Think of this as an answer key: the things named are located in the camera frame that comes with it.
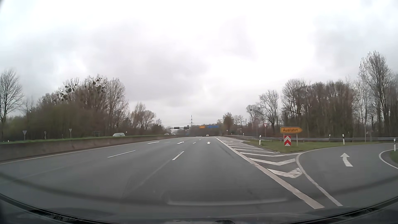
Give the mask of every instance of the highway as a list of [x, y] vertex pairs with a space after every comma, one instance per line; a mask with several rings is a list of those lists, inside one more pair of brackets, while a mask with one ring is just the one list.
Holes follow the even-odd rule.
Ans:
[[398, 196], [390, 149], [283, 154], [226, 137], [173, 138], [1, 163], [0, 193], [96, 220], [328, 214]]

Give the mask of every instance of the red and white chevron sign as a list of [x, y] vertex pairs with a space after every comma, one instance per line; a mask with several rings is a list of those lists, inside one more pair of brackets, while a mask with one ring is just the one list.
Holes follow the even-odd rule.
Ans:
[[283, 136], [283, 144], [285, 146], [291, 146], [292, 145], [292, 139], [290, 136]]

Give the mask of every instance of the concrete barrier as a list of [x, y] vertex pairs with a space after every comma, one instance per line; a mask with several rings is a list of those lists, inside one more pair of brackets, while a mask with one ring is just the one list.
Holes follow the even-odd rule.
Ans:
[[0, 161], [175, 137], [177, 136], [135, 136], [0, 144]]

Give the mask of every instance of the grass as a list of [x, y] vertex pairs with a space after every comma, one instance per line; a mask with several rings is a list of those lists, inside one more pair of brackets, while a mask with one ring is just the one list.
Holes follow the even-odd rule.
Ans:
[[61, 138], [61, 139], [39, 139], [39, 140], [22, 140], [22, 141], [4, 141], [2, 144], [16, 144], [16, 143], [28, 143], [28, 142], [43, 142], [43, 141], [69, 141], [69, 140], [83, 140], [83, 139], [98, 139], [98, 138], [133, 138], [133, 137], [146, 137], [146, 136], [164, 136], [164, 135], [145, 135], [145, 136], [102, 136], [102, 137], [84, 137], [84, 138]]
[[[335, 146], [343, 146], [342, 142], [299, 142], [296, 145], [296, 142], [292, 142], [292, 146], [284, 146], [282, 141], [261, 141], [261, 146], [258, 145], [258, 141], [246, 141], [245, 143], [249, 145], [253, 145], [256, 147], [262, 147], [274, 151], [279, 152], [297, 152], [297, 151], [306, 151], [311, 149], [322, 149], [328, 147], [335, 147]], [[376, 144], [379, 142], [346, 142], [345, 145], [363, 145], [363, 144]]]
[[398, 151], [391, 151], [390, 152], [390, 158], [395, 163], [398, 163]]

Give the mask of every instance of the guardrail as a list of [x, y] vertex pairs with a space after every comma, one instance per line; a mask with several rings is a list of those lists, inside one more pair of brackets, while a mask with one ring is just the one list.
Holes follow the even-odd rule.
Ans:
[[[228, 137], [243, 139], [243, 140], [259, 140], [259, 137], [255, 136], [238, 136], [228, 135]], [[365, 138], [344, 138], [345, 141], [365, 141]], [[366, 141], [394, 141], [398, 137], [380, 137], [380, 138], [366, 138]], [[283, 141], [283, 138], [279, 137], [261, 137], [261, 140], [279, 140]], [[297, 138], [299, 141], [343, 141], [343, 138]]]

